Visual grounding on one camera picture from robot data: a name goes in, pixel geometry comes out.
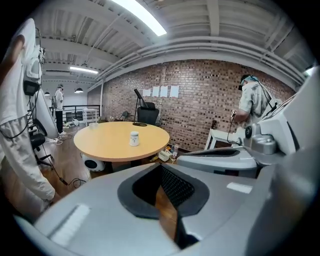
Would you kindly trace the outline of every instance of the person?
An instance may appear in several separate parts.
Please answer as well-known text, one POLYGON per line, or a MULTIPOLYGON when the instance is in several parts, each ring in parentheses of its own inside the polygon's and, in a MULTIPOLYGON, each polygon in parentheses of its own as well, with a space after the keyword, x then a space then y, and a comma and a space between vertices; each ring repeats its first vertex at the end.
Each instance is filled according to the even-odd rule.
POLYGON ((242 91, 242 96, 239 102, 239 107, 231 121, 239 123, 236 130, 237 144, 242 145, 245 137, 245 128, 259 122, 270 105, 273 97, 262 85, 256 76, 245 74, 241 77, 239 90, 242 91))
POLYGON ((36 46, 36 27, 29 18, 13 36, 0 64, 0 145, 6 160, 27 189, 47 202, 61 197, 42 175, 28 131, 25 68, 36 46))
POLYGON ((64 102, 64 96, 62 94, 62 91, 64 90, 64 86, 62 84, 59 84, 55 94, 55 102, 56 102, 56 108, 55 108, 55 118, 56 118, 56 128, 58 130, 58 133, 60 135, 65 135, 66 132, 63 130, 63 102, 64 102))

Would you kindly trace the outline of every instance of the black chair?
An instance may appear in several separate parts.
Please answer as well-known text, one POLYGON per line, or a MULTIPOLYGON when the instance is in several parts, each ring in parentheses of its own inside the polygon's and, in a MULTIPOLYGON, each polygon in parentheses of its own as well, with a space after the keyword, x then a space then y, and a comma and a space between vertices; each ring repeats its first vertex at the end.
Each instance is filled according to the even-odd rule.
MULTIPOLYGON (((33 150, 37 150, 38 152, 40 151, 40 146, 46 142, 46 137, 41 134, 41 133, 38 133, 38 134, 35 134, 33 135, 35 131, 32 131, 30 132, 30 141, 31 141, 31 146, 32 146, 32 149, 33 150)), ((38 165, 45 165, 45 166, 50 166, 52 167, 52 165, 50 163, 47 163, 45 161, 43 161, 44 159, 47 159, 47 158, 51 158, 52 161, 54 161, 54 158, 51 154, 48 154, 48 155, 45 155, 43 157, 38 157, 37 154, 34 154, 34 157, 36 159, 36 163, 38 165)))
POLYGON ((156 120, 159 115, 159 109, 155 108, 155 104, 152 102, 146 102, 148 108, 138 107, 137 109, 137 121, 138 123, 144 123, 148 125, 156 125, 156 120))
POLYGON ((121 117, 120 117, 120 118, 116 118, 114 121, 115 121, 115 122, 124 122, 124 121, 126 121, 126 118, 127 118, 128 116, 129 116, 128 111, 124 111, 124 112, 122 113, 121 117))

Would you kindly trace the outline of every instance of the fluorescent light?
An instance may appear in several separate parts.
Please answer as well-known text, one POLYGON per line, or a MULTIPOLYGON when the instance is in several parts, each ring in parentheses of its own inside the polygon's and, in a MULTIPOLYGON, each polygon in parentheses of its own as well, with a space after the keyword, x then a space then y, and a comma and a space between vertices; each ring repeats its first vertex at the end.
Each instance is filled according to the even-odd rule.
POLYGON ((77 70, 77 71, 83 71, 83 72, 98 74, 98 71, 87 69, 87 68, 82 68, 82 67, 77 67, 77 66, 71 66, 70 70, 77 70))
POLYGON ((136 0, 111 0, 129 12, 137 16, 143 23, 145 23, 158 37, 166 34, 165 29, 160 23, 136 0))
POLYGON ((315 71, 315 68, 314 66, 310 67, 310 68, 307 68, 306 71, 304 72, 307 76, 311 76, 312 73, 315 71))

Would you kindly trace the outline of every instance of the white cup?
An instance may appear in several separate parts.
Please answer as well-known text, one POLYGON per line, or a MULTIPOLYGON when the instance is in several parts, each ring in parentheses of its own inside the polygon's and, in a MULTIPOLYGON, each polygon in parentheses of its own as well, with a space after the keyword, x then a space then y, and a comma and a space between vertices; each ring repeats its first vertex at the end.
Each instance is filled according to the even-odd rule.
POLYGON ((132 131, 130 133, 130 146, 138 146, 139 145, 139 132, 137 131, 132 131))
POLYGON ((94 130, 98 127, 98 123, 97 122, 92 122, 92 123, 89 123, 89 127, 91 130, 94 130))

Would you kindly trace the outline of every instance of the brick wall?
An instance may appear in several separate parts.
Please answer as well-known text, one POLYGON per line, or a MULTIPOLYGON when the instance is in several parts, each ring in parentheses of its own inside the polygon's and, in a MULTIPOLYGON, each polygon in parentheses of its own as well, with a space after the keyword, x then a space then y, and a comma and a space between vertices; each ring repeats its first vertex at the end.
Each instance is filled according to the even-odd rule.
MULTIPOLYGON (((161 127, 170 134, 170 144, 177 143, 188 151, 202 150, 212 121, 217 129, 228 132, 230 112, 237 109, 241 97, 238 90, 243 74, 252 74, 278 99, 286 100, 295 92, 279 80, 252 68, 216 60, 183 60, 141 68, 108 81, 103 88, 102 115, 118 118, 123 111, 133 120, 137 88, 179 85, 178 98, 144 97, 159 112, 161 127)), ((88 93, 89 102, 100 100, 97 88, 88 93)))

